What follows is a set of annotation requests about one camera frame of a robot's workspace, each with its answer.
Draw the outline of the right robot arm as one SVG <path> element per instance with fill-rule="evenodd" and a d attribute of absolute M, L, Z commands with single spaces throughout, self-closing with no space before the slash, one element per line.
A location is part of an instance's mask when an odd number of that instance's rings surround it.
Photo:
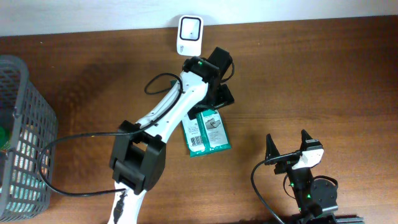
<path fill-rule="evenodd" d="M 301 130 L 300 148 L 288 154 L 280 154 L 270 134 L 266 136 L 265 165 L 274 165 L 276 175 L 284 174 L 290 182 L 299 213 L 289 223 L 364 223 L 358 216 L 337 217 L 338 181 L 325 175 L 314 176 L 311 168 L 323 157 L 322 143 Z"/>

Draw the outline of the green wipes packet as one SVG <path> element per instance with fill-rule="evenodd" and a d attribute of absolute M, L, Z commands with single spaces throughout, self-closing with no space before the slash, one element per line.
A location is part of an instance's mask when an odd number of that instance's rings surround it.
<path fill-rule="evenodd" d="M 231 149 L 231 144 L 218 110 L 206 110 L 190 119 L 182 119 L 183 133 L 190 157 L 200 157 Z"/>

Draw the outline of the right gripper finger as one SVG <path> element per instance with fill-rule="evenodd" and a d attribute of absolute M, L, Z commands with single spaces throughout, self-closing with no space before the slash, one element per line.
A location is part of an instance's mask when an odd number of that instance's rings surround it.
<path fill-rule="evenodd" d="M 268 134 L 266 136 L 266 155 L 265 155 L 265 164 L 272 165 L 277 163 L 278 158 L 280 157 L 280 153 L 276 148 L 272 140 L 272 136 Z"/>
<path fill-rule="evenodd" d="M 309 147 L 312 147 L 315 143 L 314 139 L 306 132 L 306 130 L 301 130 L 302 143 L 300 145 L 300 151 L 306 151 Z"/>

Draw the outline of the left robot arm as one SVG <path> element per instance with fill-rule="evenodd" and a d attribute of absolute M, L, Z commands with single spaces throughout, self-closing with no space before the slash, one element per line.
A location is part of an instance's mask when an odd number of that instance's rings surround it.
<path fill-rule="evenodd" d="M 117 192 L 109 223 L 137 223 L 145 194 L 159 181 L 166 143 L 184 116 L 234 103 L 224 77 L 233 68 L 230 53 L 219 47 L 208 58 L 187 59 L 177 82 L 143 118 L 123 121 L 118 128 L 109 166 Z"/>

